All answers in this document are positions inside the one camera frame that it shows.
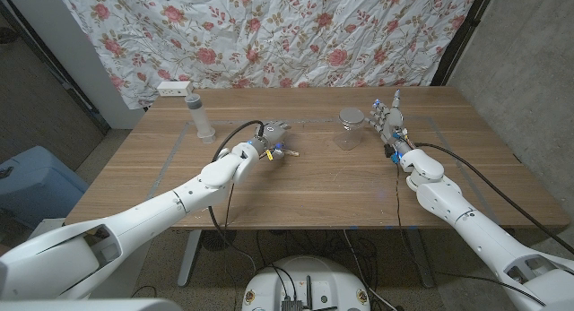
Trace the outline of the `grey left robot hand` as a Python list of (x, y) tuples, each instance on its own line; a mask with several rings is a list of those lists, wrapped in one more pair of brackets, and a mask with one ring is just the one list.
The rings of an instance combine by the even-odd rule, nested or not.
[(256, 148), (260, 157), (269, 160), (281, 159), (284, 156), (283, 141), (291, 127), (283, 121), (270, 121), (258, 125), (254, 137), (249, 143)]

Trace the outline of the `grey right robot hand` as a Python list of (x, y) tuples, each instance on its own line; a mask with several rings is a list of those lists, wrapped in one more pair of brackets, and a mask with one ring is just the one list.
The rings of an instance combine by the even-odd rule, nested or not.
[(404, 117), (400, 110), (400, 90), (396, 90), (392, 104), (376, 99), (365, 123), (372, 126), (384, 143), (385, 155), (397, 163), (414, 146), (407, 140)]

